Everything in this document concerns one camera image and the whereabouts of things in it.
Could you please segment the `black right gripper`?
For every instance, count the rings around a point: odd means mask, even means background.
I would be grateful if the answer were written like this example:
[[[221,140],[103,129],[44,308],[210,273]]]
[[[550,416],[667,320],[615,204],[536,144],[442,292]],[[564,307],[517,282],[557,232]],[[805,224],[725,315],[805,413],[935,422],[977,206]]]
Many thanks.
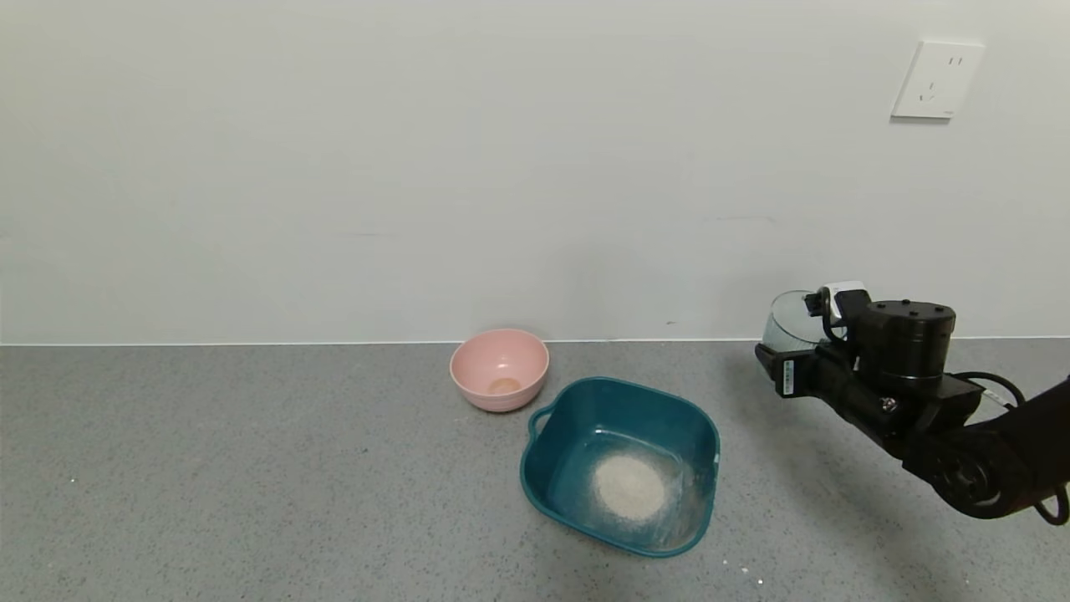
[[[776,352],[760,342],[754,355],[783,399],[819,399],[868,436],[890,433],[883,398],[893,373],[883,362],[840,345]]]

